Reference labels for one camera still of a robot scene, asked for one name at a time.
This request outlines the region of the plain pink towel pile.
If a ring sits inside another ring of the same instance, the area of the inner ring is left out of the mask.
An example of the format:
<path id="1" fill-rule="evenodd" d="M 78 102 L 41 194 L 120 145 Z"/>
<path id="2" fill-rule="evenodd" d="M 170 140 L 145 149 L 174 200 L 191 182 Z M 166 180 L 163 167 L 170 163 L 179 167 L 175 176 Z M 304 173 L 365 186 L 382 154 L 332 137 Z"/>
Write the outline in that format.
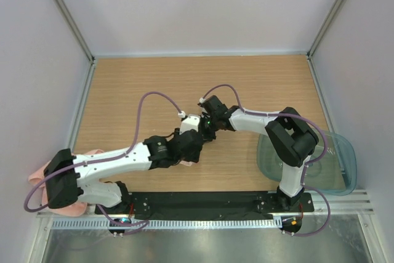
<path id="1" fill-rule="evenodd" d="M 28 177 L 28 181 L 32 186 L 35 186 L 36 184 L 39 183 L 39 181 L 43 180 L 44 178 L 44 169 L 49 165 L 49 161 L 45 163 L 41 168 L 39 168 L 37 171 L 32 173 Z M 46 185 L 43 184 L 40 186 L 42 189 L 41 193 L 41 205 L 45 205 L 48 202 L 47 198 L 47 192 L 46 192 Z M 49 212 L 52 212 L 54 214 L 59 214 L 61 216 L 67 216 L 67 217 L 79 217 L 82 214 L 86 212 L 87 209 L 87 203 L 84 202 L 75 202 L 72 205 L 69 205 L 64 208 L 59 208 L 59 209 L 51 209 L 49 207 L 46 208 Z"/>

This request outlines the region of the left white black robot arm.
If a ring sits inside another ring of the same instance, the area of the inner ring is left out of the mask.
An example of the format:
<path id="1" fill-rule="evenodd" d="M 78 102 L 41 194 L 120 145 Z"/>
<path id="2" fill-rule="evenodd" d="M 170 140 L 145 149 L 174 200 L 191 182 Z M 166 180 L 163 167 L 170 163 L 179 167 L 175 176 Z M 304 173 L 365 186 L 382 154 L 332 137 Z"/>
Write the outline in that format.
<path id="1" fill-rule="evenodd" d="M 120 149 L 96 155 L 72 155 L 66 148 L 57 152 L 44 169 L 48 207 L 60 209 L 80 201 L 100 204 L 118 214 L 131 205 L 119 184 L 100 179 L 133 171 L 169 168 L 181 161 L 197 163 L 204 145 L 202 133 L 175 129 L 171 139 L 151 136 L 133 149 Z"/>

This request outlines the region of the pink rabbit pattern towel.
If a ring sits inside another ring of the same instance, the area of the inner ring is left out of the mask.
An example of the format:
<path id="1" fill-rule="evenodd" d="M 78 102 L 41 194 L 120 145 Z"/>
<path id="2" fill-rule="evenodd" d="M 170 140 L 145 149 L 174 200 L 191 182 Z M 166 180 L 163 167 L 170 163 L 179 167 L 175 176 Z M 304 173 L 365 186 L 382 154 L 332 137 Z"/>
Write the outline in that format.
<path id="1" fill-rule="evenodd" d="M 194 165 L 194 162 L 182 160 L 179 162 L 179 164 L 190 167 L 190 166 Z"/>

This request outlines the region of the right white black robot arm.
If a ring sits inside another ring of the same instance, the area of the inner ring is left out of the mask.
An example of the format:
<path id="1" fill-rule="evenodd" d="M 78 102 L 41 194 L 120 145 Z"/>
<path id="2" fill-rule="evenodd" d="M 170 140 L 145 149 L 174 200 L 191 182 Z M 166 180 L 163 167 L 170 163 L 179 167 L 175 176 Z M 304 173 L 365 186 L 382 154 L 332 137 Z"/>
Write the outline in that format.
<path id="1" fill-rule="evenodd" d="M 282 177 L 276 189 L 278 206 L 292 211 L 300 203 L 304 192 L 305 170 L 319 139 L 309 125 L 290 107 L 277 115 L 242 110 L 238 106 L 227 108 L 221 104 L 210 107 L 200 103 L 203 127 L 208 137 L 219 130 L 255 132 L 267 136 L 279 159 L 283 162 Z"/>

